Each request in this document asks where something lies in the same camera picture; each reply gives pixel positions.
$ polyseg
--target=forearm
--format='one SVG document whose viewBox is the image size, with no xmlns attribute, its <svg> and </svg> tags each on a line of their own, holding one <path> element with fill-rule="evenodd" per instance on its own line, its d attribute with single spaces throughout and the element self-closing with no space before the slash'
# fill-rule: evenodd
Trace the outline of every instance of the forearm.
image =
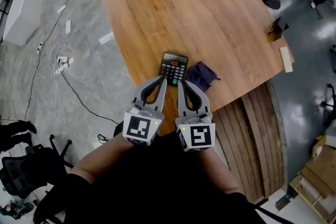
<svg viewBox="0 0 336 224">
<path fill-rule="evenodd" d="M 212 148 L 200 152 L 199 158 L 204 172 L 218 189 L 226 194 L 242 193 L 237 180 Z"/>
<path fill-rule="evenodd" d="M 71 173 L 83 177 L 92 184 L 103 176 L 132 147 L 133 144 L 119 134 L 86 155 L 75 165 Z"/>
</svg>

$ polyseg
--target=concrete floor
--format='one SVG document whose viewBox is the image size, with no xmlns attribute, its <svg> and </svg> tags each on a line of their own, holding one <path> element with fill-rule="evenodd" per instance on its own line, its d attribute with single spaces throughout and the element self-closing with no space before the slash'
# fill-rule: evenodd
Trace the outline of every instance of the concrete floor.
<svg viewBox="0 0 336 224">
<path fill-rule="evenodd" d="M 3 118 L 24 118 L 31 79 L 37 66 L 38 44 L 50 33 L 59 17 L 57 10 L 65 1 L 44 0 L 42 26 L 27 45 L 1 44 L 0 114 Z M 325 112 L 319 103 L 326 98 L 326 84 L 335 81 L 329 48 L 336 35 L 336 9 L 329 3 L 319 6 L 323 16 L 319 19 L 308 0 L 281 0 L 281 9 L 270 12 L 274 17 L 283 16 L 289 24 L 285 37 L 295 59 L 293 73 L 282 72 L 272 79 L 284 120 L 288 177 L 291 180 L 308 159 L 311 142 L 325 129 Z M 45 51 L 68 19 L 74 20 L 74 29 L 67 39 L 64 55 L 73 57 L 74 63 L 65 76 L 91 110 L 122 121 L 134 85 L 113 35 L 103 45 L 99 43 L 101 37 L 111 33 L 101 0 L 70 0 L 45 44 Z M 40 63 L 39 77 L 48 63 L 47 59 Z M 35 144 L 49 146 L 50 134 L 55 134 L 59 148 L 67 139 L 72 139 L 67 158 L 76 162 L 98 146 L 99 133 L 111 137 L 115 125 L 87 112 L 63 78 L 59 78 L 59 87 L 67 123 L 60 124 L 55 118 L 57 88 L 54 76 L 34 81 L 27 119 L 38 129 L 38 135 L 33 136 Z M 64 121 L 59 100 L 57 104 L 57 118 Z"/>
</svg>

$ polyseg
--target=black calculator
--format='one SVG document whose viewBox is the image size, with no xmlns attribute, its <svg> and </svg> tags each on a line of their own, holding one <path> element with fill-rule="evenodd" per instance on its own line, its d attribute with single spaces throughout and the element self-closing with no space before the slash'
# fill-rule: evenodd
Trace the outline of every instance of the black calculator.
<svg viewBox="0 0 336 224">
<path fill-rule="evenodd" d="M 165 76 L 168 85 L 177 86 L 186 74 L 187 64 L 187 56 L 165 51 L 160 65 L 159 76 Z"/>
</svg>

